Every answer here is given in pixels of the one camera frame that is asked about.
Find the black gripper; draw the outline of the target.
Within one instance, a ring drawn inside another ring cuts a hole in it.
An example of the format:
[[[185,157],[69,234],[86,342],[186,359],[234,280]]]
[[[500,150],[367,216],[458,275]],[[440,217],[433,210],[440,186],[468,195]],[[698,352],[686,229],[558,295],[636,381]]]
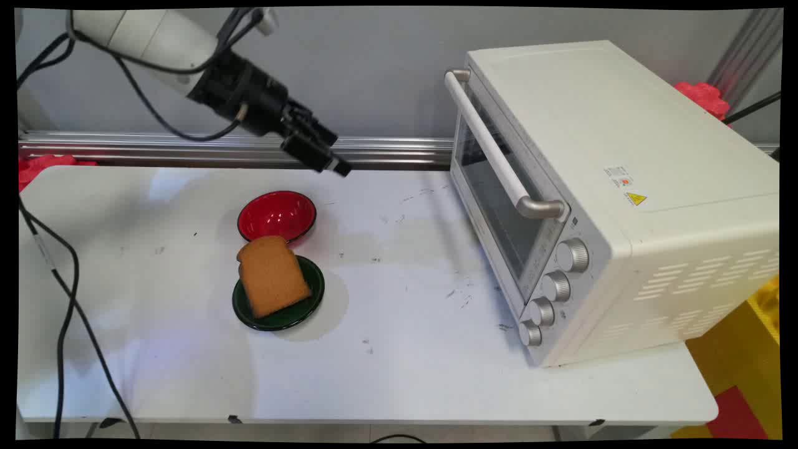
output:
[[[279,80],[239,54],[220,54],[200,75],[188,98],[220,117],[239,120],[243,130],[256,136],[284,136],[296,125],[309,137],[298,133],[285,137],[285,153],[319,173],[328,170],[346,177],[351,172],[351,164],[328,147],[339,136],[322,125],[307,106],[291,99]]]

